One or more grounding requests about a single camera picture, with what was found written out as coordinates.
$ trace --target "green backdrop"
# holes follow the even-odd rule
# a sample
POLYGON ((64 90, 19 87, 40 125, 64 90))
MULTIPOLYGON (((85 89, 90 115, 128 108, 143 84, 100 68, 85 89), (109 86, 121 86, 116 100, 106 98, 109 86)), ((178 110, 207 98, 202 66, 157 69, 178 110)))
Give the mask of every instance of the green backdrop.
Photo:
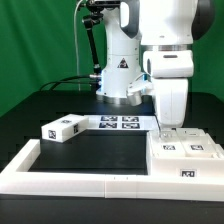
MULTIPOLYGON (((76 0, 0 0, 0 116, 50 81, 76 75, 73 12, 76 0)), ((194 43, 195 74, 190 90, 224 100, 224 1, 216 19, 194 43)), ((86 31, 78 14, 80 73, 92 72, 86 31)), ((103 24, 94 28, 99 60, 106 63, 103 24)))

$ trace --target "black surface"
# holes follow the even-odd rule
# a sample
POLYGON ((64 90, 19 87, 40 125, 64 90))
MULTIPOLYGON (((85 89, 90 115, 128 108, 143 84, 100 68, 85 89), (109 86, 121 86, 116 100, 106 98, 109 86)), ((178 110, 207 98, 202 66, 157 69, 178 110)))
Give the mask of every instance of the black surface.
MULTIPOLYGON (((94 94, 36 92, 0 118, 0 169, 40 127, 69 113, 153 115, 138 106, 100 103, 94 94)), ((184 127, 202 128, 224 146, 224 104, 210 94, 188 97, 184 127)), ((145 132, 85 131, 66 143, 41 141, 32 171, 145 173, 145 132)), ((0 223, 223 223, 224 203, 0 195, 0 223)))

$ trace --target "printed label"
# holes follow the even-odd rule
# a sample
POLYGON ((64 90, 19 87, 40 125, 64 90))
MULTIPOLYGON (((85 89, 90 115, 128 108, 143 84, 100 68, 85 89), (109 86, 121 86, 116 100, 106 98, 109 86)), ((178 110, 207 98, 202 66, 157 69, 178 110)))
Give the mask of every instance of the printed label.
POLYGON ((174 145, 163 145, 164 150, 176 150, 174 145))
POLYGON ((123 129, 140 129, 139 123, 122 123, 123 129))
POLYGON ((124 58, 121 60, 120 64, 118 65, 118 68, 128 68, 128 64, 124 58))
POLYGON ((102 116, 101 121, 117 121, 116 116, 102 116))
POLYGON ((69 123, 71 123, 72 121, 69 121, 69 120, 63 120, 63 121, 61 121, 61 123, 64 123, 64 124, 69 124, 69 123))
POLYGON ((49 138, 56 139, 56 131, 48 131, 49 138))
POLYGON ((100 126, 99 128, 117 128, 117 123, 108 123, 108 122, 103 122, 103 123, 100 123, 100 126))
POLYGON ((138 117, 122 117, 122 121, 125 122, 139 122, 138 117))
POLYGON ((182 177, 196 177, 196 170, 181 170, 180 175, 182 177))
POLYGON ((74 129, 73 130, 74 130, 74 134, 77 133, 77 132, 79 132, 78 124, 76 124, 74 126, 74 129))
POLYGON ((192 150, 204 150, 202 145, 191 145, 192 150))

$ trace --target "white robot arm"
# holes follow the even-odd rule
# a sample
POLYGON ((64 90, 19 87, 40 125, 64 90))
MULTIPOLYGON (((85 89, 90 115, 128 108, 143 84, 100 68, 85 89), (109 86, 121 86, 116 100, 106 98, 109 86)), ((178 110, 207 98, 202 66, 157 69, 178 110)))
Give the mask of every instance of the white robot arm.
POLYGON ((143 94, 153 96, 161 127, 183 124, 187 77, 194 71, 190 50, 192 23, 199 4, 211 8, 210 3, 209 0, 121 1, 121 28, 129 37, 141 40, 143 67, 151 77, 151 85, 145 81, 131 83, 127 95, 137 105, 141 103, 141 89, 146 88, 143 94))
POLYGON ((88 30, 93 24, 104 21, 107 38, 107 64, 101 72, 101 85, 96 91, 98 100, 115 104, 127 104, 128 84, 141 74, 139 43, 120 29, 120 1, 87 0, 85 6, 91 12, 83 19, 90 41, 94 64, 99 66, 93 35, 88 30))

